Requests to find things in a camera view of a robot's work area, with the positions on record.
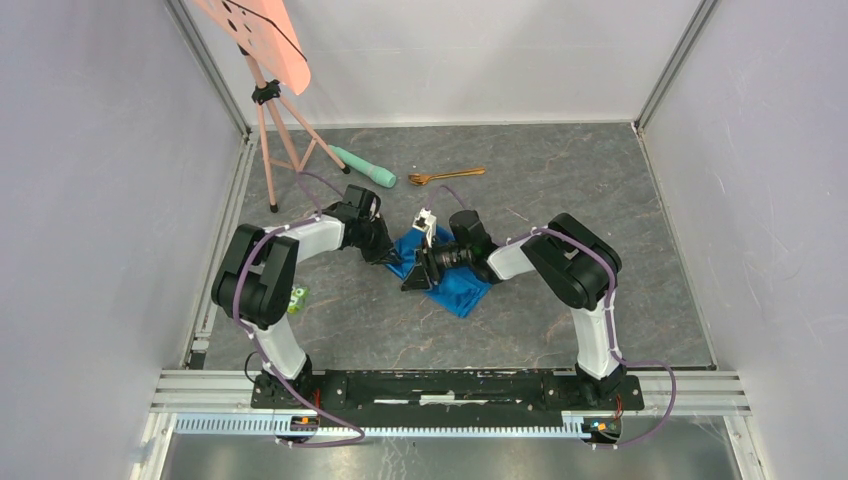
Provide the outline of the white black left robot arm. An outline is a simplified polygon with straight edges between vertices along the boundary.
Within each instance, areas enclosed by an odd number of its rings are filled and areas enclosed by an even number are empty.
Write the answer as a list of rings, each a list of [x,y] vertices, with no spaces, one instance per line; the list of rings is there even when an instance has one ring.
[[[262,369],[290,407],[314,394],[311,360],[287,318],[298,264],[348,247],[372,265],[396,264],[399,254],[373,191],[349,185],[342,199],[311,217],[278,227],[241,224],[234,231],[211,290],[211,300],[254,343]]]

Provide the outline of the blue cloth napkin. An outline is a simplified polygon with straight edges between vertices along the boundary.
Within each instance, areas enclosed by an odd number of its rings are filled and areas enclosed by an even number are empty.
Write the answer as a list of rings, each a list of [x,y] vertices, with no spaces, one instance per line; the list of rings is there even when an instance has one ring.
[[[420,245],[423,233],[410,229],[395,241],[401,263],[389,264],[387,268],[403,280],[411,271],[415,261],[415,249]],[[459,318],[466,318],[475,309],[492,285],[475,277],[467,268],[448,270],[443,281],[431,290],[424,291],[431,300]]]

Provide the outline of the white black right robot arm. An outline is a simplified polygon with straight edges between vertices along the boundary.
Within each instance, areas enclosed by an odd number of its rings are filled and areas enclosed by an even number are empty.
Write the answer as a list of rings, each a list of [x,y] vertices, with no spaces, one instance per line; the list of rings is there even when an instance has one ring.
[[[571,311],[578,341],[575,371],[580,400],[602,408],[617,396],[626,368],[615,327],[606,316],[621,269],[614,249],[567,213],[503,245],[494,242],[475,210],[460,210],[450,217],[449,240],[439,239],[434,225],[427,209],[413,223],[420,236],[416,244],[404,245],[409,254],[400,266],[402,290],[458,299],[459,286],[488,289],[535,272]]]

